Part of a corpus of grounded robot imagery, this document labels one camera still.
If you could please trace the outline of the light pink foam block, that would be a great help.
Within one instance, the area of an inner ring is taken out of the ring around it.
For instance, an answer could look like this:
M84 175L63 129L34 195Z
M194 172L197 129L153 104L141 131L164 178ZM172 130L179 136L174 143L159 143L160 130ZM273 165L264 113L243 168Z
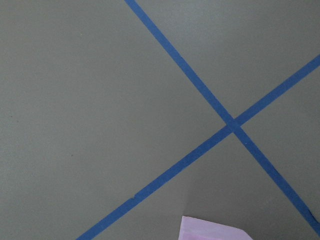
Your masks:
M252 240L242 229L182 216L178 240Z

